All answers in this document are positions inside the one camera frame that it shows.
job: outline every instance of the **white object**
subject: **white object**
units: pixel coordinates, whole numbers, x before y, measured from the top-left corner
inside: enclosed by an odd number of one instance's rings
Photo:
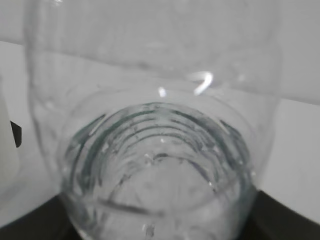
[[[19,157],[11,129],[7,106],[0,86],[0,208],[4,190],[19,171]]]

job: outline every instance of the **bottle body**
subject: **bottle body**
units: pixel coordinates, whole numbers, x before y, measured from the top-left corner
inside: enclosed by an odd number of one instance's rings
[[[235,238],[272,143],[276,1],[29,9],[31,111],[82,236]]]

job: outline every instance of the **black base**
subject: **black base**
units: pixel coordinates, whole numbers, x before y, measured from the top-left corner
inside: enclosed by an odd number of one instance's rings
[[[320,226],[260,192],[238,240],[319,240]],[[0,228],[0,240],[81,240],[58,197]]]

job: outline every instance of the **white background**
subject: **white background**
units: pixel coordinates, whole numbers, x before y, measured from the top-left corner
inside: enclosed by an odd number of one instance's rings
[[[10,118],[29,133],[27,76],[22,46],[24,0],[0,0],[0,74]],[[320,1],[283,0],[280,41],[284,57],[282,97],[275,145],[262,189],[300,214],[320,223]],[[39,152],[26,155],[16,197],[0,209],[0,226],[36,208],[54,194]]]

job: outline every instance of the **white wall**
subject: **white wall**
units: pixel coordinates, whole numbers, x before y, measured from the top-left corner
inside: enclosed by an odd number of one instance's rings
[[[0,41],[22,42],[23,5],[0,0]],[[282,92],[285,98],[320,105],[320,0],[282,0]]]

